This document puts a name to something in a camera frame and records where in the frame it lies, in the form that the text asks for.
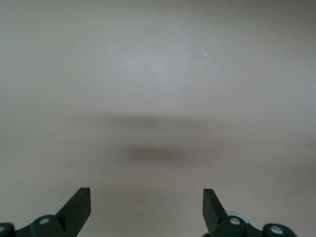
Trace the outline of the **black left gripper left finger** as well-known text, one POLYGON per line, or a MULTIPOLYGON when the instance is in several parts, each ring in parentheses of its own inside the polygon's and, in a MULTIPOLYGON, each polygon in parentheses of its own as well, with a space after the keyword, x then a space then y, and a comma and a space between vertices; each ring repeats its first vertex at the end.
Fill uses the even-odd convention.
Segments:
POLYGON ((0 224, 2 237, 76 237, 91 214, 90 188, 80 188, 54 215, 44 215, 16 230, 9 222, 0 224))

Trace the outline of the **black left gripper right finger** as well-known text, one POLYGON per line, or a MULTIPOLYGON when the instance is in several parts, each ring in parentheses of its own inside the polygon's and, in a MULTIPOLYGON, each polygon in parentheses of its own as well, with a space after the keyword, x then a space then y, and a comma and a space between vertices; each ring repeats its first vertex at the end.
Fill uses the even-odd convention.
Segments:
POLYGON ((237 212, 227 212, 213 189, 203 190, 203 218, 208 229, 206 237, 295 237, 288 227, 268 223, 262 229, 253 227, 249 220, 237 212))

